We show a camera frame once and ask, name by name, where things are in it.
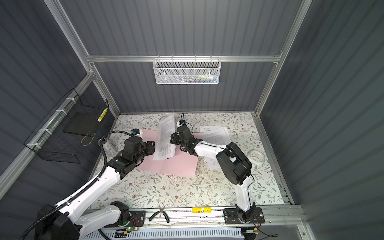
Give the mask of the printed paper sheet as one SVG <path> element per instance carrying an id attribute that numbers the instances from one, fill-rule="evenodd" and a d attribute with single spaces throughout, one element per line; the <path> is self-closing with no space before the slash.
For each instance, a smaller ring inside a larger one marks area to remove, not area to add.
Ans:
<path id="1" fill-rule="evenodd" d="M 170 143 L 175 132 L 175 115 L 172 114 L 159 122 L 154 161 L 163 161 L 175 155 L 176 147 Z"/>

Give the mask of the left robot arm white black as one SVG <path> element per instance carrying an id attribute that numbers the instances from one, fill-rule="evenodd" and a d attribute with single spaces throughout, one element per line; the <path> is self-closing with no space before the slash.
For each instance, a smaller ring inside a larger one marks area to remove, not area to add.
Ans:
<path id="1" fill-rule="evenodd" d="M 56 205 L 45 205 L 38 212 L 35 223 L 21 235 L 24 240 L 34 231 L 36 240 L 79 240 L 101 228 L 117 224 L 127 228 L 135 221 L 130 208 L 122 202 L 114 201 L 108 207 L 85 215 L 85 210 L 106 190 L 117 184 L 145 157 L 155 153 L 155 142 L 144 142 L 139 136 L 130 135 L 125 140 L 121 155 L 105 161 L 101 172 L 84 184 L 72 195 Z"/>

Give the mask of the pink folder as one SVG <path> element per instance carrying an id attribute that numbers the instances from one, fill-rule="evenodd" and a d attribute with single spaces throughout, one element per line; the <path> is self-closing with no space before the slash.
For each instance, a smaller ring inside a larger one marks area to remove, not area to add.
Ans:
<path id="1" fill-rule="evenodd" d="M 175 148 L 175 155 L 165 160 L 154 160 L 155 155 L 144 158 L 143 163 L 136 167 L 138 170 L 155 174 L 179 175 L 191 177 L 195 175 L 198 157 L 182 152 Z"/>

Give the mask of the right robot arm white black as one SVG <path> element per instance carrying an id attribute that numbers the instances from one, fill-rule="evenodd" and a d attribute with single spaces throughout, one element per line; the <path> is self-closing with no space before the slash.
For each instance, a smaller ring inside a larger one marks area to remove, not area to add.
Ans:
<path id="1" fill-rule="evenodd" d="M 255 181 L 251 172 L 252 163 L 237 144 L 231 142 L 228 145 L 217 145 L 197 139 L 185 125 L 171 134 L 170 144 L 180 146 L 180 150 L 189 155 L 216 159 L 226 179 L 234 185 L 236 215 L 243 223 L 252 220 L 256 209 L 249 190 Z"/>

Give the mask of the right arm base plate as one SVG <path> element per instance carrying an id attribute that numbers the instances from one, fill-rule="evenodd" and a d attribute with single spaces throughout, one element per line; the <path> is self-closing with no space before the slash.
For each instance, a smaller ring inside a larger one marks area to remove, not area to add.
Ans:
<path id="1" fill-rule="evenodd" d="M 265 217 L 261 208 L 251 208 L 250 214 L 242 215 L 236 208 L 226 208 L 223 210 L 225 224 L 236 225 L 236 224 L 264 224 Z"/>

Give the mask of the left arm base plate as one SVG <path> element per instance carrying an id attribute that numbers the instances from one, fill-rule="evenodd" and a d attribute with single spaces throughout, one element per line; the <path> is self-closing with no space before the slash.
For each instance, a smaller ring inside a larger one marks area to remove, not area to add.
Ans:
<path id="1" fill-rule="evenodd" d="M 121 216 L 118 218 L 117 222 L 106 225 L 105 228 L 143 227 L 145 222 L 145 216 L 145 211 L 129 211 L 126 213 L 121 213 Z"/>

